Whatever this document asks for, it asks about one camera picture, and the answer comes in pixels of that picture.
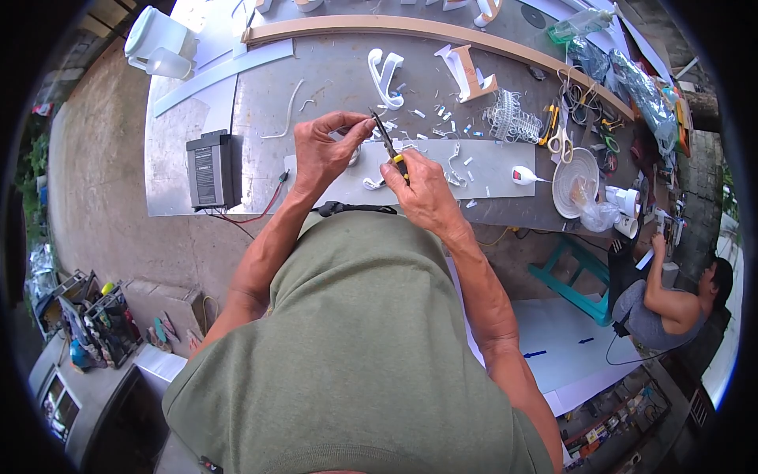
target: blue arrow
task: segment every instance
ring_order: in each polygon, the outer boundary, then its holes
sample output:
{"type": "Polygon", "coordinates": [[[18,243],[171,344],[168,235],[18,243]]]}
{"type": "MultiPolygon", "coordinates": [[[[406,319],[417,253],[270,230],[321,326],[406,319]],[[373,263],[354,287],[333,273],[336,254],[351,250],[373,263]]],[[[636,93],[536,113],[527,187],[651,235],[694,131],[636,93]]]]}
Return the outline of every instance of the blue arrow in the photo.
{"type": "Polygon", "coordinates": [[[526,354],[524,354],[524,358],[528,359],[529,357],[540,356],[540,355],[545,354],[545,353],[547,353],[546,350],[541,350],[540,352],[526,353],[526,354]]]}

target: man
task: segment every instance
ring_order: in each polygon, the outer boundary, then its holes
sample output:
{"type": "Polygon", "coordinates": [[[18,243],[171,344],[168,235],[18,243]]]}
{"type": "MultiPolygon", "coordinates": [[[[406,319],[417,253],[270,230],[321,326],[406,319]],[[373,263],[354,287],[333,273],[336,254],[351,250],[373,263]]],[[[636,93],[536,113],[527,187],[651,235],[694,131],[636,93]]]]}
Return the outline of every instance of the man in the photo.
{"type": "Polygon", "coordinates": [[[558,472],[558,426],[518,348],[508,295],[440,165],[406,150],[410,185],[381,166],[407,218],[311,212],[373,128],[352,112],[295,126],[295,183],[168,388],[168,425],[227,474],[558,472]],[[335,143],[328,134],[343,126],[352,129],[335,143]]]}
{"type": "Polygon", "coordinates": [[[731,293],[732,269],[727,260],[715,258],[700,276],[697,295],[665,289],[661,273],[666,240],[658,233],[651,243],[655,255],[643,271],[634,267],[634,244],[615,245],[608,251],[608,307],[619,337],[631,334],[645,347],[669,350],[694,339],[706,319],[724,307],[731,293]]]}

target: window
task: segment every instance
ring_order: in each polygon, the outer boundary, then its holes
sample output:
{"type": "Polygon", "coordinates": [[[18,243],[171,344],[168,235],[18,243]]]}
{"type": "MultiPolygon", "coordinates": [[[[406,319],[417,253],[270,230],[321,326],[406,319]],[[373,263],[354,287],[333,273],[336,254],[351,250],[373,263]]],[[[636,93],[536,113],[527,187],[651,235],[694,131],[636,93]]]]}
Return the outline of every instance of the window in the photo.
{"type": "Polygon", "coordinates": [[[71,398],[66,386],[57,374],[52,376],[45,397],[42,399],[42,416],[50,432],[65,444],[71,426],[79,413],[79,406],[71,398]]]}

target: teal plastic stool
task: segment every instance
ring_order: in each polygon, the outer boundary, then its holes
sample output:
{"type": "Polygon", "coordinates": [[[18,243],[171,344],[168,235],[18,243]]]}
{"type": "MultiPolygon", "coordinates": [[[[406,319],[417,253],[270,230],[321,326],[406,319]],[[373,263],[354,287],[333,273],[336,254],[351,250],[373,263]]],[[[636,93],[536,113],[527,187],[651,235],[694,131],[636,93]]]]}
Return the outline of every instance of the teal plastic stool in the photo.
{"type": "Polygon", "coordinates": [[[579,274],[581,274],[583,270],[587,270],[592,275],[595,275],[606,286],[610,283],[608,266],[602,263],[595,255],[590,253],[589,250],[565,235],[561,236],[561,242],[554,249],[553,253],[550,254],[550,258],[547,260],[547,263],[543,268],[537,268],[531,263],[529,264],[529,272],[542,280],[549,289],[555,291],[570,301],[574,306],[586,312],[599,326],[607,326],[611,323],[611,316],[608,314],[608,292],[606,291],[606,294],[603,295],[600,302],[595,303],[572,288],[572,285],[576,282],[576,279],[579,278],[579,274]],[[553,269],[553,266],[558,262],[558,258],[566,248],[570,250],[571,256],[579,261],[579,267],[576,269],[576,272],[574,272],[571,279],[568,280],[567,284],[562,283],[550,274],[550,270],[553,269]]]}

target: green t-shirt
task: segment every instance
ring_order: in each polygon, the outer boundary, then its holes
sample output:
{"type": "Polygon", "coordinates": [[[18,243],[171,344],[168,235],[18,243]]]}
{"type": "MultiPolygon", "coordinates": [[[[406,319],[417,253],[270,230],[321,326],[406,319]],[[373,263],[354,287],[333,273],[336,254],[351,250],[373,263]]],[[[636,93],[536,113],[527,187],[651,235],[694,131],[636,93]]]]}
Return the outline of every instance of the green t-shirt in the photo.
{"type": "Polygon", "coordinates": [[[196,459],[224,474],[552,472],[468,348],[439,240],[379,212],[310,224],[268,317],[208,346],[166,391],[168,425],[196,459]]]}

